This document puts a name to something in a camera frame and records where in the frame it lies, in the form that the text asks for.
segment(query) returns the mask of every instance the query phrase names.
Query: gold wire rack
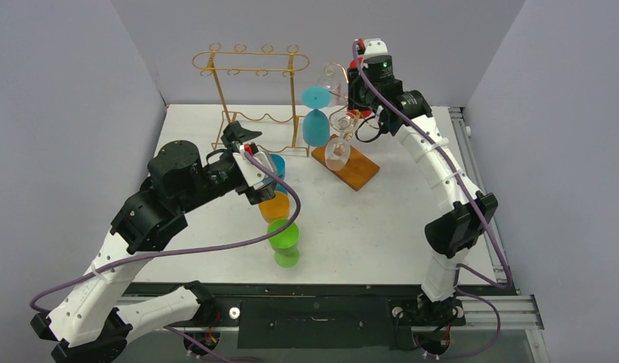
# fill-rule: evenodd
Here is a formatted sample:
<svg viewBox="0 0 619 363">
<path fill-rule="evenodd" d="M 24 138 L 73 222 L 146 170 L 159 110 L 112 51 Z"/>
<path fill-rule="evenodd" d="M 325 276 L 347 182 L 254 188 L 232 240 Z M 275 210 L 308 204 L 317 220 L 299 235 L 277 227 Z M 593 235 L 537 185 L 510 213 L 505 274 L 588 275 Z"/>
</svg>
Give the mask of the gold wire rack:
<svg viewBox="0 0 619 363">
<path fill-rule="evenodd" d="M 209 50 L 202 51 L 194 56 L 191 60 L 191 63 L 194 67 L 201 70 L 201 76 L 213 76 L 214 82 L 216 82 L 216 88 L 218 89 L 218 96 L 220 96 L 220 101 L 222 102 L 222 122 L 220 123 L 220 127 L 218 129 L 218 135 L 216 136 L 216 140 L 211 143 L 212 148 L 215 150 L 218 146 L 222 145 L 220 142 L 220 135 L 222 133 L 222 128 L 225 126 L 225 121 L 227 123 L 233 123 L 236 121 L 238 116 L 241 116 L 249 121 L 262 121 L 265 118 L 269 118 L 275 123 L 289 123 L 290 121 L 293 124 L 294 131 L 292 133 L 291 142 L 283 147 L 281 150 L 270 150 L 262 145 L 258 145 L 262 149 L 269 151 L 270 153 L 282 153 L 287 149 L 300 149 L 305 151 L 305 156 L 308 157 L 310 155 L 310 147 L 309 146 L 299 146 L 297 144 L 298 137 L 298 128 L 300 123 L 300 118 L 304 116 L 300 116 L 296 111 L 296 95 L 294 92 L 294 75 L 296 72 L 300 72 L 301 70 L 306 69 L 310 65 L 310 59 L 305 55 L 298 52 L 298 45 L 289 45 L 285 52 L 276 52 L 274 47 L 265 44 L 260 47 L 260 51 L 247 51 L 247 46 L 245 44 L 237 44 L 234 46 L 233 51 L 223 51 L 222 45 L 220 43 L 212 43 L 209 46 Z M 248 67 L 219 67 L 214 61 L 216 60 L 217 54 L 250 54 L 250 55 L 258 55 L 263 57 L 285 57 L 287 58 L 287 66 L 281 68 L 248 68 Z M 198 65 L 196 60 L 198 57 L 207 56 L 207 62 L 204 66 Z M 297 58 L 302 58 L 305 60 L 304 65 L 302 67 L 298 67 L 294 64 Z M 291 116 L 289 119 L 276 119 L 271 114 L 265 113 L 259 118 L 253 118 L 245 115 L 241 111 L 230 110 L 225 101 L 225 95 L 222 93 L 222 87 L 220 85 L 220 80 L 218 77 L 219 71 L 224 71 L 230 76 L 235 76 L 240 72 L 254 72 L 256 76 L 267 76 L 270 73 L 280 73 L 285 78 L 289 78 L 290 84 L 290 98 L 291 98 Z"/>
</svg>

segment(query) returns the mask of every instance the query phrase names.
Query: blue cup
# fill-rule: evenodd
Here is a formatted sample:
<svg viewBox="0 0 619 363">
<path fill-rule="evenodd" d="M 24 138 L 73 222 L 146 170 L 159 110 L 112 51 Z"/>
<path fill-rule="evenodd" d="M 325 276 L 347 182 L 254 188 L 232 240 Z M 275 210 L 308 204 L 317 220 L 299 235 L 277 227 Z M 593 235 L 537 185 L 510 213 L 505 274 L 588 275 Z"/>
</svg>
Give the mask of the blue cup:
<svg viewBox="0 0 619 363">
<path fill-rule="evenodd" d="M 271 157 L 274 162 L 274 166 L 276 167 L 276 175 L 285 180 L 285 159 L 277 154 L 271 154 Z M 276 190 L 285 194 L 288 193 L 288 191 L 286 191 L 281 185 L 276 185 Z"/>
</svg>

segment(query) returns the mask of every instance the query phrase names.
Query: wooden board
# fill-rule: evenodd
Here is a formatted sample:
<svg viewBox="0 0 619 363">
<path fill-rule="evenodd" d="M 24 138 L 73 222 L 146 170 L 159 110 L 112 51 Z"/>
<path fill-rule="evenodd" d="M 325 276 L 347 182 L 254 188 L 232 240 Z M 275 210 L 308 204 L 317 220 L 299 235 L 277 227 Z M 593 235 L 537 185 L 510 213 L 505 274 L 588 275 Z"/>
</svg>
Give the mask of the wooden board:
<svg viewBox="0 0 619 363">
<path fill-rule="evenodd" d="M 325 146 L 317 147 L 312 151 L 312 157 L 319 161 L 327 170 L 334 173 L 345 184 L 355 191 L 359 191 L 380 169 L 373 161 L 361 154 L 355 147 L 350 151 L 350 160 L 347 161 L 345 167 L 337 172 L 330 170 L 325 165 Z"/>
</svg>

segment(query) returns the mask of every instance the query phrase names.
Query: orange cup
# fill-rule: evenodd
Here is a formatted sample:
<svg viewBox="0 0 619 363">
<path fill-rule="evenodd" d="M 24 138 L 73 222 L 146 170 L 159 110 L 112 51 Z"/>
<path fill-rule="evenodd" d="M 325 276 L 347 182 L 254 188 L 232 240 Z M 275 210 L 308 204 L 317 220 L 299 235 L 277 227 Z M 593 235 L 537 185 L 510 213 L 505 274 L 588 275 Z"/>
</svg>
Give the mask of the orange cup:
<svg viewBox="0 0 619 363">
<path fill-rule="evenodd" d="M 279 219 L 287 219 L 289 218 L 289 198 L 287 194 L 276 191 L 272 199 L 259 203 L 258 209 L 268 224 Z"/>
</svg>

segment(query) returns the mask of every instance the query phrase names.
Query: white tabletop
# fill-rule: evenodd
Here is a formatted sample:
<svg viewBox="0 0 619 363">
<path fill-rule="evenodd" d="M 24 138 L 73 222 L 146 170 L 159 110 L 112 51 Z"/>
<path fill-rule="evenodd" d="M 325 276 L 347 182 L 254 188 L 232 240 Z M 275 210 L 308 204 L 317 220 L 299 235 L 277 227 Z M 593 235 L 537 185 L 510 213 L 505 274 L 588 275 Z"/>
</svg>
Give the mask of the white tabletop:
<svg viewBox="0 0 619 363">
<path fill-rule="evenodd" d="M 299 114 L 308 112 L 297 108 Z M 157 149 L 167 142 L 189 140 L 201 156 L 211 152 L 211 142 L 221 120 L 220 105 L 170 105 Z M 231 106 L 249 117 L 265 112 L 287 119 L 289 106 Z M 452 123 L 445 107 L 433 107 L 440 132 L 451 140 L 450 149 L 461 160 Z M 278 149 L 291 140 L 292 126 L 273 122 L 242 122 L 246 129 L 263 131 L 257 142 Z M 375 130 L 365 126 L 361 137 Z M 403 146 L 389 135 L 371 144 L 353 146 L 381 169 L 356 192 L 310 157 L 285 156 L 285 181 L 298 193 L 302 208 L 296 221 L 300 229 L 300 261 L 281 268 L 264 241 L 249 247 L 197 255 L 154 259 L 140 271 L 136 282 L 178 283 L 199 280 L 226 284 L 421 284 L 431 248 L 424 227 L 439 217 L 425 178 Z M 189 226 L 176 235 L 168 250 L 228 244 L 266 233 L 267 225 L 257 206 L 232 192 L 186 215 Z M 483 237 L 468 254 L 467 263 L 494 278 Z M 460 284 L 485 284 L 462 271 Z"/>
</svg>

